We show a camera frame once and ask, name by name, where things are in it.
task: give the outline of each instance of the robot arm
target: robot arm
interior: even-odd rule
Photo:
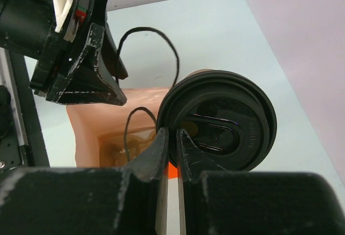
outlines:
[[[30,87],[63,105],[124,105],[126,78],[106,17],[107,0],[0,0],[0,47],[37,59]]]

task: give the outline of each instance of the table surface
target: table surface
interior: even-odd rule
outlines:
[[[181,57],[180,80],[210,68],[254,81],[271,99],[278,118],[274,146],[254,171],[318,173],[345,207],[345,188],[245,0],[170,0],[111,11],[108,23],[115,43],[137,26],[166,33]],[[171,85],[175,57],[158,35],[134,34],[121,56],[129,73],[122,88]],[[31,76],[35,61],[26,58],[26,64]],[[74,133],[65,106],[37,96],[35,102],[51,166],[75,167]],[[178,234],[176,179],[169,181],[168,200],[168,234]]]

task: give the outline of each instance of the red component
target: red component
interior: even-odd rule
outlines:
[[[81,25],[84,22],[84,19],[87,16],[87,13],[85,11],[77,9],[75,11],[74,16],[79,19],[79,25]]]

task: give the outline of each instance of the orange object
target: orange object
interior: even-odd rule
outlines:
[[[170,162],[169,162],[168,177],[169,178],[176,178],[177,177],[177,169]]]

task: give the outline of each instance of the black wire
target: black wire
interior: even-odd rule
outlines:
[[[129,116],[128,116],[127,122],[126,122],[126,127],[125,127],[125,134],[123,136],[123,144],[125,145],[125,151],[126,151],[126,156],[127,156],[128,162],[130,162],[130,155],[129,155],[128,144],[127,144],[128,125],[129,125],[130,118],[132,117],[132,115],[134,115],[135,112],[140,111],[140,110],[146,112],[152,118],[153,122],[155,123],[155,126],[157,124],[157,120],[156,120],[154,114],[150,111],[150,109],[148,109],[146,107],[137,107],[136,109],[134,109],[132,112],[129,113]]]
[[[127,37],[130,34],[137,33],[137,32],[143,32],[143,31],[150,31],[150,32],[157,33],[159,36],[161,36],[168,43],[170,48],[173,50],[173,52],[175,54],[175,57],[176,57],[176,75],[175,75],[175,78],[174,78],[174,82],[172,83],[172,88],[173,88],[176,85],[177,79],[178,79],[178,75],[180,74],[180,58],[178,56],[178,53],[177,53],[173,43],[170,41],[170,39],[162,31],[154,29],[153,27],[146,27],[146,26],[135,27],[133,29],[128,30],[123,35],[123,37],[120,39],[118,51],[116,53],[116,58],[115,58],[115,60],[116,60],[115,61],[116,62],[116,68],[115,69],[118,69],[119,66],[120,66],[120,53],[121,53],[121,50],[122,50],[122,47],[123,47],[123,43],[125,42]],[[119,74],[118,74],[118,71],[115,72],[115,81],[117,82],[117,84],[119,84]],[[140,111],[140,110],[146,112],[152,118],[152,120],[154,121],[155,126],[157,125],[157,120],[156,120],[154,114],[146,107],[137,107],[137,108],[133,109],[129,113],[128,118],[127,118],[127,122],[126,122],[126,126],[125,126],[125,133],[123,135],[123,144],[125,145],[125,151],[126,151],[126,156],[127,156],[127,161],[128,162],[130,161],[130,154],[129,154],[128,144],[127,144],[128,126],[129,126],[129,122],[130,122],[130,119],[131,119],[132,115],[135,112]]]
[[[178,75],[180,73],[180,58],[178,56],[178,53],[177,53],[173,43],[170,41],[170,39],[162,31],[160,31],[158,29],[154,29],[153,27],[147,27],[147,26],[135,27],[133,29],[128,30],[123,35],[123,37],[121,38],[120,43],[119,43],[118,51],[116,53],[116,58],[115,58],[116,59],[116,68],[115,68],[115,70],[118,69],[120,66],[120,53],[121,53],[121,50],[123,47],[123,43],[125,42],[127,37],[130,34],[137,33],[137,32],[143,32],[143,31],[150,31],[150,32],[157,33],[159,36],[161,36],[168,43],[168,45],[170,46],[170,48],[174,52],[175,57],[176,57],[176,76],[175,76],[174,82],[172,83],[172,87],[174,87],[177,83]],[[115,81],[119,84],[119,73],[118,73],[118,71],[115,72]]]

